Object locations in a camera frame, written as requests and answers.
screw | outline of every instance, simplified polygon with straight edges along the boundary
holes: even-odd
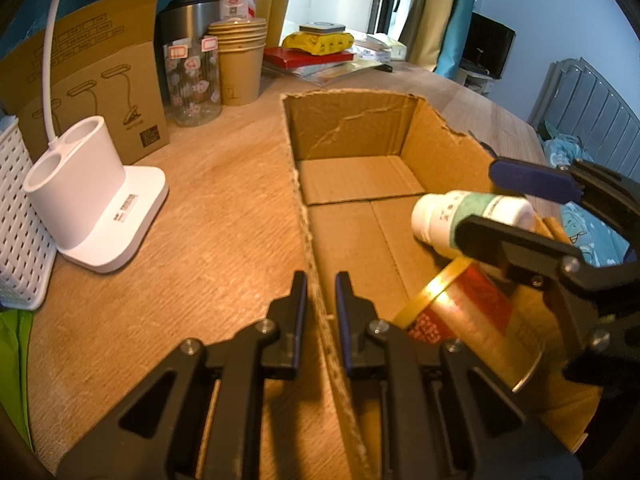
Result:
[[[531,279],[531,285],[533,285],[535,288],[540,288],[542,287],[542,285],[545,283],[545,280],[542,276],[540,276],[539,274],[536,274],[532,279]]]
[[[604,352],[611,342],[611,334],[598,328],[591,333],[589,346],[594,352]]]
[[[187,355],[194,355],[200,350],[200,342],[197,339],[185,339],[180,345],[180,350]]]
[[[564,269],[564,272],[568,272],[570,274],[572,272],[578,272],[580,270],[580,260],[573,256],[565,256],[562,258],[562,268]]]
[[[448,352],[455,354],[462,350],[462,347],[465,344],[460,339],[450,339],[444,342],[444,348],[447,349]]]
[[[388,332],[389,323],[384,319],[374,319],[369,323],[369,332],[372,334],[383,334]]]
[[[271,319],[261,319],[255,324],[255,329],[263,334],[268,334],[276,330],[276,323]]]

white desk lamp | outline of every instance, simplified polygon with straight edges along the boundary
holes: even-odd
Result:
[[[59,2],[51,0],[42,56],[49,149],[27,174],[24,190],[65,257],[111,272],[132,259],[169,187],[159,168],[122,165],[103,117],[82,119],[56,136],[50,75]]]

red book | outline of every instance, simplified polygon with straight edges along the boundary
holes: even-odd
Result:
[[[319,65],[322,63],[351,61],[352,59],[353,54],[346,50],[336,52],[335,54],[328,54],[327,56],[313,56],[308,52],[297,50],[295,48],[274,46],[264,49],[264,60],[285,70],[300,68],[301,66]]]

white plastic basket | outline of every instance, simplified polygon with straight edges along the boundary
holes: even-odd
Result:
[[[22,188],[31,166],[16,119],[0,134],[0,304],[24,310],[42,304],[56,256]]]

television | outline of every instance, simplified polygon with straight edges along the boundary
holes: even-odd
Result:
[[[460,66],[500,79],[515,37],[514,30],[474,12]]]

